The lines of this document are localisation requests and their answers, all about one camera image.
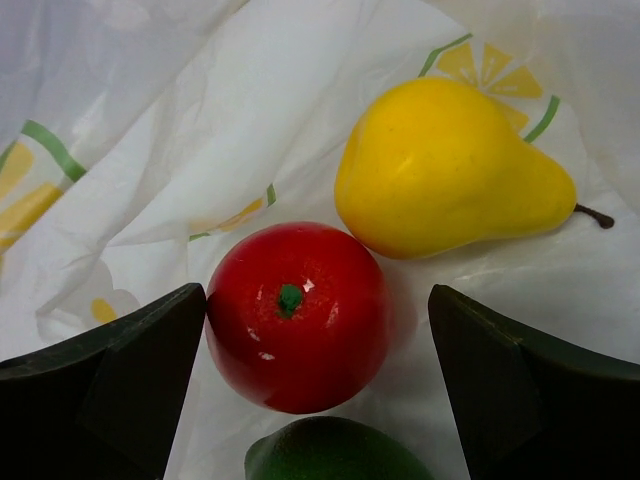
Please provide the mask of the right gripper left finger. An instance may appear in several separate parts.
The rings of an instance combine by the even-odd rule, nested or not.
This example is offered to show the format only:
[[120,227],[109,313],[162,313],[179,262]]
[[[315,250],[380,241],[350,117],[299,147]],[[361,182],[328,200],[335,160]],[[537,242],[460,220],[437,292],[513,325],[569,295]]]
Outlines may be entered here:
[[2,362],[2,478],[162,478],[205,310],[203,287],[188,283]]

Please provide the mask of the red fake apple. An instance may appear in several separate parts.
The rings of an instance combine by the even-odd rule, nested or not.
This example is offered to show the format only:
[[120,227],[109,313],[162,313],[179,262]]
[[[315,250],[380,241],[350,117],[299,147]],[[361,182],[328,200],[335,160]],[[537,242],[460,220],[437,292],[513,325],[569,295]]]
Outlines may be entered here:
[[272,410],[310,414],[358,394],[391,345],[384,274],[349,234],[281,223],[234,245],[208,286],[207,341],[221,376]]

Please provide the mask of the green fake fruit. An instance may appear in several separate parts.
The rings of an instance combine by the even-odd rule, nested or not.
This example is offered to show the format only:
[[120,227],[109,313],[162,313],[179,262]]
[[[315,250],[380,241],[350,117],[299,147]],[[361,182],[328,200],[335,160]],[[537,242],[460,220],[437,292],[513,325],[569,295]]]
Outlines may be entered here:
[[296,420],[257,440],[247,479],[431,479],[412,452],[385,433],[335,416]]

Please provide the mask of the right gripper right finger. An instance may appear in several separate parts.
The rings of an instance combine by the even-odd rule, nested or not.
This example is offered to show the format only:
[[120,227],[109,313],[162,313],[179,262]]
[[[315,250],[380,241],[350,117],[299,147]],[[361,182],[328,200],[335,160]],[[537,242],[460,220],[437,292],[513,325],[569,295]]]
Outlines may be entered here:
[[473,479],[636,479],[639,367],[445,285],[429,322]]

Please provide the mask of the yellow fake lemon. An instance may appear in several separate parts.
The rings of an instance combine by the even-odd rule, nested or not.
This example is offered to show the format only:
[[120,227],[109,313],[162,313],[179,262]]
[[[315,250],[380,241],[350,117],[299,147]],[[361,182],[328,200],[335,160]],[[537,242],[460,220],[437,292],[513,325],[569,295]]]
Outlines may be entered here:
[[361,243],[393,259],[542,234],[575,213],[614,225],[579,203],[566,169],[526,142],[492,99],[443,77],[398,85],[362,113],[334,202]]

